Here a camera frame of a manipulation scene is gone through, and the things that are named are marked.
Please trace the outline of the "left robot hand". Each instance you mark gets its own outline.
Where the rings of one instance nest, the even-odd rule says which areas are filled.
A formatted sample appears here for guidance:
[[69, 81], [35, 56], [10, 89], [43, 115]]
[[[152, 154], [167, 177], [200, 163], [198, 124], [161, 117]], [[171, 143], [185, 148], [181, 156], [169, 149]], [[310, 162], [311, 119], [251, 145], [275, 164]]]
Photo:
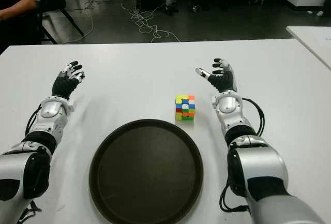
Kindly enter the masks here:
[[52, 86], [52, 96], [69, 100], [71, 93], [85, 78], [82, 65], [73, 61], [59, 72]]

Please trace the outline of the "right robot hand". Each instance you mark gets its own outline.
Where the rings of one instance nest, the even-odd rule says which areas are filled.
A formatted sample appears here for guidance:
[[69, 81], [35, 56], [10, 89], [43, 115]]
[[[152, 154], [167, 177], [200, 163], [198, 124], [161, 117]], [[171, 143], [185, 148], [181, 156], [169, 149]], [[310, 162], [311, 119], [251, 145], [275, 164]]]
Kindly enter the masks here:
[[216, 68], [212, 73], [199, 67], [195, 69], [195, 72], [220, 93], [225, 91], [237, 92], [235, 75], [231, 65], [224, 59], [215, 58], [212, 67]]

